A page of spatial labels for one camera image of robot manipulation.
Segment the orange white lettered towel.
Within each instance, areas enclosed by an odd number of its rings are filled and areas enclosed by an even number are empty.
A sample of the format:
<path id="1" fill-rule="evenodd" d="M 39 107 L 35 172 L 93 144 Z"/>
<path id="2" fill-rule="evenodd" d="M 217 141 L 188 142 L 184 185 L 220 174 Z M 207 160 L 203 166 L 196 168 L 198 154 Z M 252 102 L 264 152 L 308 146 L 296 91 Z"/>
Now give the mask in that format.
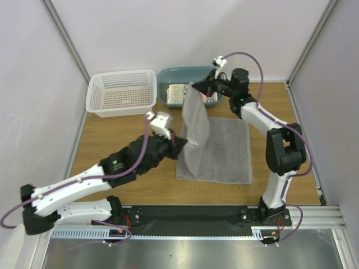
<path id="1" fill-rule="evenodd" d="M 170 84 L 166 90 L 167 104 L 180 105 L 184 103 L 185 96 L 190 88 L 189 84 Z M 218 94 L 215 92 L 212 96 L 207 97 L 201 94 L 205 104 L 214 104 L 218 101 Z"/>

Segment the grey towel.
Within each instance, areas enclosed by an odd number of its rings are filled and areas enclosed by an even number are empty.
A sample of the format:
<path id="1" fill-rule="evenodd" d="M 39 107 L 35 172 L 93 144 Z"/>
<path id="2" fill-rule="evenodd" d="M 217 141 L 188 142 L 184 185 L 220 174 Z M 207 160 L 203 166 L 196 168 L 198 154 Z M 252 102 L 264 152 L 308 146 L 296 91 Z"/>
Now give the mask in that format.
<path id="1" fill-rule="evenodd" d="M 250 185 L 252 165 L 248 123 L 210 117 L 202 94 L 189 88 L 182 108 L 181 136 L 188 142 L 176 163 L 176 177 L 223 184 Z"/>

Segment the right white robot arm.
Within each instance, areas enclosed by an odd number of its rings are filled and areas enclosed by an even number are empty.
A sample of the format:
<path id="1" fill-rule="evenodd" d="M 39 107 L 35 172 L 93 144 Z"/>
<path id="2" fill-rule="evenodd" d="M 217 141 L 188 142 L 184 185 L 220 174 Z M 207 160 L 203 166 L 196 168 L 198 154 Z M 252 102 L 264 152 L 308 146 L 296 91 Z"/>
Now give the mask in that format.
<path id="1" fill-rule="evenodd" d="M 229 98 L 231 112 L 252 124 L 266 137 L 265 160 L 270 177 L 265 193 L 260 197 L 254 220 L 263 225 L 274 225 L 284 215 L 286 195 L 291 177 L 306 161 L 306 150 L 301 140 L 301 127 L 276 119 L 263 109 L 249 93 L 248 71 L 236 68 L 230 79 L 210 71 L 207 77 L 193 83 L 193 88 L 206 95 L 218 93 Z"/>

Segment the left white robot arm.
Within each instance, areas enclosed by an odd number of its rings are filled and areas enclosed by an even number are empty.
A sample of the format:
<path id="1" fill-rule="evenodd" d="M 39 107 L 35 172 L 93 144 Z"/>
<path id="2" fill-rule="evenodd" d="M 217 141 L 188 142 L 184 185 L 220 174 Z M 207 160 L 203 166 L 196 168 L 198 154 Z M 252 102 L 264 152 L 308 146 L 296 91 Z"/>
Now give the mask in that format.
<path id="1" fill-rule="evenodd" d="M 156 168 L 164 158 L 178 159 L 188 140 L 176 135 L 167 139 L 157 134 L 140 136 L 88 170 L 46 187 L 31 184 L 20 188 L 24 203 L 22 219 L 28 235 L 49 231 L 59 224 L 121 224 L 126 214 L 118 197 L 95 202 L 80 199 L 131 183 L 137 176 Z"/>

